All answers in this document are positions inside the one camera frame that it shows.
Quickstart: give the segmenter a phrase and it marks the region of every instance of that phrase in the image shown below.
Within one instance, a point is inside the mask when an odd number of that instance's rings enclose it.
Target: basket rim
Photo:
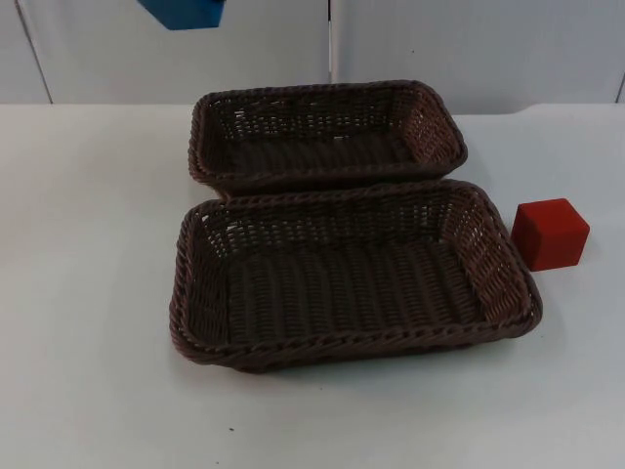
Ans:
[[[446,124],[451,129],[455,141],[458,144],[458,149],[453,155],[449,155],[449,159],[442,163],[421,163],[416,161],[406,161],[401,163],[380,163],[380,164],[366,164],[366,165],[353,165],[344,166],[340,168],[308,168],[308,169],[290,169],[281,171],[260,171],[260,172],[239,172],[239,171],[227,171],[217,172],[212,171],[206,164],[206,158],[201,156],[201,149],[204,144],[204,136],[202,129],[205,126],[206,112],[205,108],[211,104],[229,97],[239,96],[254,96],[260,93],[264,95],[274,96],[294,96],[299,94],[305,94],[307,90],[311,92],[324,92],[324,93],[338,93],[345,90],[362,90],[368,89],[401,89],[401,88],[419,88],[425,91],[431,98],[434,99],[438,111],[444,117]],[[241,183],[253,183],[259,181],[271,182],[271,180],[277,180],[284,177],[295,178],[307,178],[317,177],[325,175],[329,177],[344,177],[353,174],[363,174],[379,172],[381,170],[388,171],[400,171],[400,170],[413,170],[418,173],[428,172],[451,172],[454,169],[461,166],[468,156],[467,145],[464,141],[464,137],[460,132],[457,124],[454,122],[451,114],[447,110],[442,100],[442,97],[431,86],[418,81],[418,80],[387,80],[387,81],[373,81],[362,83],[326,83],[326,84],[313,84],[313,85],[297,85],[287,87],[266,87],[266,88],[251,88],[243,90],[230,90],[220,91],[215,93],[209,93],[195,104],[192,112],[192,121],[196,122],[191,126],[191,138],[189,139],[188,148],[188,164],[191,172],[191,176],[194,172],[201,175],[201,180],[198,181],[203,184],[219,183],[221,181],[239,181]]]
[[[311,335],[302,336],[296,338],[290,338],[286,340],[275,340],[270,342],[258,342],[254,344],[213,344],[205,342],[204,340],[196,337],[188,328],[188,313],[189,310],[185,308],[184,299],[188,297],[188,286],[190,285],[188,277],[192,273],[192,265],[188,263],[187,256],[184,254],[191,247],[191,227],[192,224],[197,223],[197,220],[201,217],[196,217],[195,214],[205,214],[211,211],[217,211],[224,209],[236,210],[238,207],[254,206],[257,208],[263,207],[276,207],[280,205],[293,205],[315,203],[319,201],[347,201],[351,199],[361,199],[364,196],[375,196],[375,194],[401,194],[414,192],[416,190],[426,191],[431,188],[448,187],[453,190],[468,190],[473,194],[473,197],[478,198],[483,204],[490,217],[486,217],[484,222],[491,225],[490,232],[499,233],[501,237],[501,231],[498,228],[503,228],[503,223],[499,216],[499,212],[487,197],[485,192],[478,186],[455,180],[441,180],[441,181],[428,181],[421,183],[403,183],[403,184],[383,184],[369,188],[359,188],[353,190],[344,191],[328,191],[328,192],[291,192],[282,193],[276,195],[252,195],[246,197],[234,198],[230,201],[209,200],[203,202],[187,213],[183,221],[183,228],[178,241],[178,255],[176,259],[177,272],[184,270],[186,278],[176,278],[176,286],[174,288],[174,295],[170,303],[170,330],[174,342],[179,351],[193,360],[192,353],[188,348],[192,348],[196,353],[204,354],[204,360],[202,362],[215,362],[232,358],[234,355],[247,355],[258,352],[270,352],[272,350],[282,350],[284,348],[298,349],[301,347],[309,347],[315,344],[329,345],[331,343],[357,343],[367,340],[375,340],[381,337],[397,337],[397,336],[414,336],[419,337],[427,335],[428,333],[434,333],[437,337],[444,337],[446,335],[453,335],[462,332],[480,332],[486,330],[514,330],[522,328],[523,332],[528,332],[533,329],[542,318],[542,301],[540,294],[538,293],[536,284],[529,274],[527,268],[521,260],[521,256],[515,246],[509,239],[497,239],[500,243],[508,249],[511,258],[516,263],[512,267],[519,269],[523,278],[523,285],[521,291],[525,290],[527,295],[522,296],[523,303],[518,307],[518,312],[514,315],[509,315],[501,322],[490,322],[487,320],[476,321],[471,324],[447,324],[447,325],[422,325],[418,327],[392,327],[379,329],[375,331],[346,331],[343,333],[333,333],[324,335]]]

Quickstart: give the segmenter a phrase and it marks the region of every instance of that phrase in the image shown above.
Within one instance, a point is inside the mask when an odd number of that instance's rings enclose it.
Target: rectangular basket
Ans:
[[[467,159],[440,96],[417,81],[213,93],[188,166],[222,198],[436,179]]]
[[[194,362],[260,372],[518,337],[541,316],[494,206],[446,180],[198,205],[170,328]]]

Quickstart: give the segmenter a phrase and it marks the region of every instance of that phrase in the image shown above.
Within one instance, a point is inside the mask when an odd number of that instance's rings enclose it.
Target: white table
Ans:
[[[535,275],[531,334],[442,355],[245,375],[185,361],[167,307],[188,107],[0,107],[4,468],[619,468],[625,107],[462,116],[511,223],[566,196],[582,263]]]

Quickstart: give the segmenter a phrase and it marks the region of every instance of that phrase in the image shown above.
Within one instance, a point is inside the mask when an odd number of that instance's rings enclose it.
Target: red cube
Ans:
[[[512,241],[531,271],[576,266],[590,226],[565,198],[522,203]]]

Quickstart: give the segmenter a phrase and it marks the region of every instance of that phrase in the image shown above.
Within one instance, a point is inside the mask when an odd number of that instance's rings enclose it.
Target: blue object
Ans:
[[[171,30],[217,27],[226,0],[139,0],[163,26]]]

